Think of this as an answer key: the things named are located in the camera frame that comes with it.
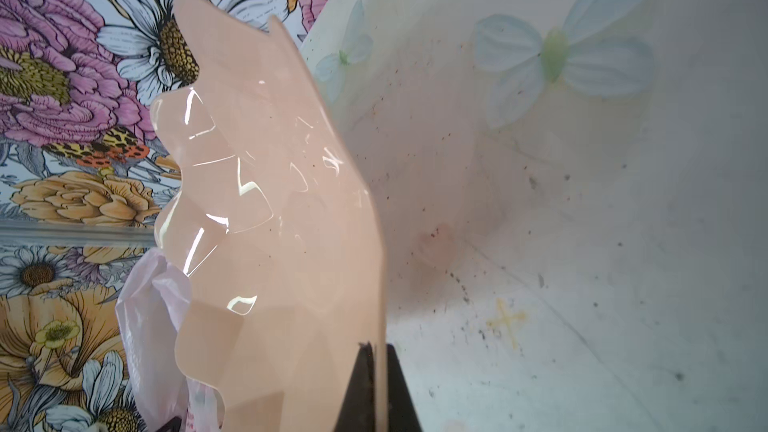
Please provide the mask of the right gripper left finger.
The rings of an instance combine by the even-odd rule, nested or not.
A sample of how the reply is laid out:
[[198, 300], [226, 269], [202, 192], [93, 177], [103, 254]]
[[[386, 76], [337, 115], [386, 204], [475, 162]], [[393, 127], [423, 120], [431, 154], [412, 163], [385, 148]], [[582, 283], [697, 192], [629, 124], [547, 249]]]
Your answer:
[[360, 344], [334, 432], [375, 431], [374, 352]]

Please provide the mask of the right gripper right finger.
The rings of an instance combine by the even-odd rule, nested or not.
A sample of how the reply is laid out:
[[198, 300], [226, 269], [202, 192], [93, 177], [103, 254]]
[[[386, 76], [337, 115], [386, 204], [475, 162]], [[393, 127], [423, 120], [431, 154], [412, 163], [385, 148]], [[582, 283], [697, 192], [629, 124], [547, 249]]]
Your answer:
[[388, 431], [422, 432], [395, 347], [387, 345]]

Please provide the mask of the pink plastic bag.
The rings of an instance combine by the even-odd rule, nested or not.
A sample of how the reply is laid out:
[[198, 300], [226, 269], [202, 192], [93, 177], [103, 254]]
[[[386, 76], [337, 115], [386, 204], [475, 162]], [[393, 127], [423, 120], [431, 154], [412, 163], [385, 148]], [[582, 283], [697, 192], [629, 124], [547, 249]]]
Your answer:
[[119, 292], [116, 316], [138, 412], [150, 431], [219, 431], [213, 388], [181, 372], [175, 345], [191, 298], [187, 276], [158, 248], [146, 252]]

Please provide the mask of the pink faceted plastic bowl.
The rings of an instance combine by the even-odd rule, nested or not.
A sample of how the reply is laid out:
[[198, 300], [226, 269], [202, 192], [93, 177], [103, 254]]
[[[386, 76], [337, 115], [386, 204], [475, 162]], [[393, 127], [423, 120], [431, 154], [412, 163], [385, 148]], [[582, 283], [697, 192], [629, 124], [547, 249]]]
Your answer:
[[182, 178], [155, 225], [191, 287], [180, 371], [220, 394], [226, 431], [331, 431], [370, 346], [353, 427], [386, 430], [383, 235], [304, 59], [277, 18], [259, 30], [207, 0], [173, 15], [199, 67], [151, 107]]

